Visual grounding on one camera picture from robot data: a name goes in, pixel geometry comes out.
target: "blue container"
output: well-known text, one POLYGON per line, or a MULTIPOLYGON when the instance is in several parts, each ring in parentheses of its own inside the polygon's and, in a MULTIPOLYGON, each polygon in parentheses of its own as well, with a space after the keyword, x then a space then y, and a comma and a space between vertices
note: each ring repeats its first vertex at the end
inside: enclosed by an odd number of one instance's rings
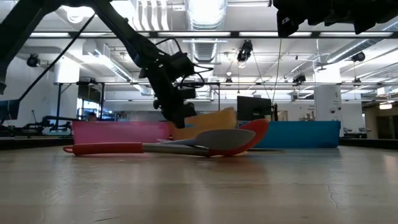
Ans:
POLYGON ((254 148, 338 147, 340 128, 339 121, 274 121, 254 148))

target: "pink bin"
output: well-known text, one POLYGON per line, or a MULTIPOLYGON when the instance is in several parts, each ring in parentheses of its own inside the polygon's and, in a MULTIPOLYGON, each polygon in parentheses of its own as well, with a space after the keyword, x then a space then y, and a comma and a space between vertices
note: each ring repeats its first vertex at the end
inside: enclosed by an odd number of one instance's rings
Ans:
POLYGON ((75 144, 156 143, 158 139, 168 139, 170 136, 166 122, 74 121, 72 129, 75 144))

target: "black monitor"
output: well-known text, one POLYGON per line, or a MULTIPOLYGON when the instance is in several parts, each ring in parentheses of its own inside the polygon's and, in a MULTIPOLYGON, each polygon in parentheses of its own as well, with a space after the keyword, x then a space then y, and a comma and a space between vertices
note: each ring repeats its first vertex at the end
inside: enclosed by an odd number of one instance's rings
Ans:
POLYGON ((0 101, 0 124, 5 120, 18 119, 19 100, 0 101))
POLYGON ((252 121, 272 115, 270 99, 238 96, 238 121, 252 121))

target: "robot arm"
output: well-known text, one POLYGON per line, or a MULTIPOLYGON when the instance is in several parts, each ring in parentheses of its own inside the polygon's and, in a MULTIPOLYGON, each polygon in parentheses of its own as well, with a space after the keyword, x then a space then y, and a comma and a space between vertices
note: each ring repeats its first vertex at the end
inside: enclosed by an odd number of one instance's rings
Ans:
POLYGON ((161 108, 167 120, 174 122, 176 127, 183 128, 184 118, 196 115, 192 104, 184 104, 184 97, 172 83, 178 77, 193 75, 194 64, 182 52, 170 56, 159 50, 150 40, 131 28, 125 18, 116 12, 109 0, 20 0, 0 27, 2 35, 0 94, 3 94, 6 88, 8 65, 44 16, 62 5, 88 6, 95 11, 124 44, 134 63, 142 68, 144 76, 148 78, 157 97, 157 106, 161 108))

